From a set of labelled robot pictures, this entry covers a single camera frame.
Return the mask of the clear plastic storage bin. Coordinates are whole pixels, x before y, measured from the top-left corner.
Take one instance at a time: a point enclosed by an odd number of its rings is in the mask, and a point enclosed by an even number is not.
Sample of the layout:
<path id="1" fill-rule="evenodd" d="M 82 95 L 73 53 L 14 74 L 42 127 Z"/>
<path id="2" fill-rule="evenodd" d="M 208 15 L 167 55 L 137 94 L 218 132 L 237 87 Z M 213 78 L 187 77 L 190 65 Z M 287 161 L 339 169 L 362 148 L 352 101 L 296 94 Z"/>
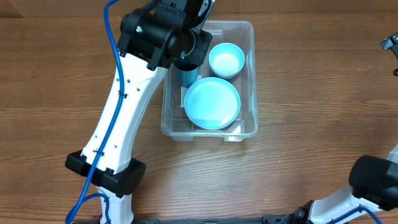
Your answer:
<path id="1" fill-rule="evenodd" d="M 245 63 L 239 74 L 228 81 L 237 89 L 241 107 L 238 117 L 229 126 L 206 130 L 193 124 L 180 106 L 180 89 L 175 67 L 164 78 L 162 105 L 162 132 L 176 141 L 193 141 L 195 137 L 223 138 L 225 142 L 240 142 L 256 135 L 258 130 L 256 69 L 254 55 L 254 28 L 248 21 L 206 21 L 203 30 L 212 34 L 210 47 L 230 42 L 245 54 Z"/>

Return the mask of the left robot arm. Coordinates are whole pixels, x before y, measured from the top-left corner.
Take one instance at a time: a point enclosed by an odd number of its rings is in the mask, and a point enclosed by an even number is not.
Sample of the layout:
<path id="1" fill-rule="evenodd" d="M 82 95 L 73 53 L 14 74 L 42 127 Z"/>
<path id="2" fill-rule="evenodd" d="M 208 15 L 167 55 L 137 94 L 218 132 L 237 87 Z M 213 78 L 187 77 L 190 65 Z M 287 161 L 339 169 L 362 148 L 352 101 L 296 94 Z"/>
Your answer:
<path id="1" fill-rule="evenodd" d="M 213 1 L 151 1 L 126 14 L 119 39 L 110 38 L 116 72 L 99 123 L 86 144 L 65 165 L 86 181 L 65 221 L 74 221 L 96 186 L 100 223 L 132 223 L 132 195 L 146 166 L 132 157 L 132 145 L 154 92 L 174 62 L 203 64 L 212 36 L 203 30 Z"/>

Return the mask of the light blue plate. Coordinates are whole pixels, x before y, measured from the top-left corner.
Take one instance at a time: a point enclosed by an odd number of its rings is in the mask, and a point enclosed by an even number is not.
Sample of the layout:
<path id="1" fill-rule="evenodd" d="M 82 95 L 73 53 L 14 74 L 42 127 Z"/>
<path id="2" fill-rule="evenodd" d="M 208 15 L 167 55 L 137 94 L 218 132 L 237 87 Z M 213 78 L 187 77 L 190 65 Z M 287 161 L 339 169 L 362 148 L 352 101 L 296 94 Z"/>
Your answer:
<path id="1" fill-rule="evenodd" d="M 232 124 L 241 107 L 237 89 L 217 77 L 196 81 L 188 88 L 183 103 L 189 120 L 209 130 L 223 129 Z"/>

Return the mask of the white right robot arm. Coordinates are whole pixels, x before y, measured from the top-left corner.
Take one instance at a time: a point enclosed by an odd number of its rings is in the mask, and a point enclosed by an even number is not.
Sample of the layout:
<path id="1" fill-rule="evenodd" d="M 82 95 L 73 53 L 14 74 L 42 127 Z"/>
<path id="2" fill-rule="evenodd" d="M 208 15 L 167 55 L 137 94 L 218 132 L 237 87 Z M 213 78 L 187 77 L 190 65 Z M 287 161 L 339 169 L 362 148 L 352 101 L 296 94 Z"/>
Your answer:
<path id="1" fill-rule="evenodd" d="M 348 223 L 369 214 L 397 208 L 397 148 L 385 159 L 363 155 L 353 165 L 349 183 L 320 200 L 311 200 L 282 223 Z"/>

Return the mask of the dark blue cup front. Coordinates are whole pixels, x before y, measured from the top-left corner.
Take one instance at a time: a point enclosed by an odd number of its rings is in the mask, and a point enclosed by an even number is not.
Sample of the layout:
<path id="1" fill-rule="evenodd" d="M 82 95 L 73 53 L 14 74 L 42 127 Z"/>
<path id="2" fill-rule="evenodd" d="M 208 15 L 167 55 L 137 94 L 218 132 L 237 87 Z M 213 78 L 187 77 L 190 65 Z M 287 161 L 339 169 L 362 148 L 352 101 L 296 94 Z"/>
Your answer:
<path id="1" fill-rule="evenodd" d="M 198 78 L 200 66 L 185 60 L 175 60 L 173 65 L 176 69 L 176 77 L 180 86 L 189 88 Z"/>

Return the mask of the light blue bowl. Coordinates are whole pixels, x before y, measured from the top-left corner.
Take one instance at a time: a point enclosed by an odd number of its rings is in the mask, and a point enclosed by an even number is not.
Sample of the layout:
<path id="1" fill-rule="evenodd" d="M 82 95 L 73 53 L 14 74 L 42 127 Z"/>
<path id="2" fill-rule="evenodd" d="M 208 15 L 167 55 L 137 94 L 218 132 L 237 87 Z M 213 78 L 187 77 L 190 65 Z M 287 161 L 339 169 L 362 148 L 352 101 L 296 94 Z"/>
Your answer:
<path id="1" fill-rule="evenodd" d="M 230 42 L 214 46 L 209 53 L 209 64 L 213 72 L 228 74 L 239 73 L 244 67 L 245 54 L 243 50 Z"/>

